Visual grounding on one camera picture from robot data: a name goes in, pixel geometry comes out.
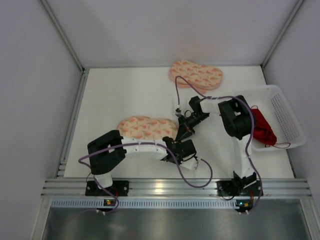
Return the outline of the pink mesh laundry bag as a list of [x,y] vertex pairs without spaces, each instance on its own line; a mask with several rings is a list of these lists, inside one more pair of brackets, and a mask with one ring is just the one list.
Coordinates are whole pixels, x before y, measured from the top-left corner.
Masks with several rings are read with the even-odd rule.
[[171,119],[141,115],[123,119],[116,129],[121,136],[138,140],[175,139],[178,133],[177,125]]

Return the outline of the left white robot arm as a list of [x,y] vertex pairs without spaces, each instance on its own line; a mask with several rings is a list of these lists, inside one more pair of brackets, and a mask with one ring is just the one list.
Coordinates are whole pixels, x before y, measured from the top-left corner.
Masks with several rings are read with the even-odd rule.
[[196,149],[192,140],[175,141],[169,136],[146,140],[122,136],[111,130],[87,144],[92,175],[99,189],[113,185],[111,171],[125,159],[149,158],[195,170],[198,167]]

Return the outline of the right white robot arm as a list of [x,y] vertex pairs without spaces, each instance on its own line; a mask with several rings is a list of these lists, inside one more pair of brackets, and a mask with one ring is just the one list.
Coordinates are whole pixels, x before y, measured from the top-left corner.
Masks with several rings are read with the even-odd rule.
[[257,182],[257,173],[252,165],[252,138],[256,119],[245,98],[238,95],[230,100],[219,101],[192,97],[190,116],[178,117],[177,141],[195,134],[194,127],[207,119],[210,114],[219,114],[226,133],[232,137],[235,167],[233,180],[241,189]]

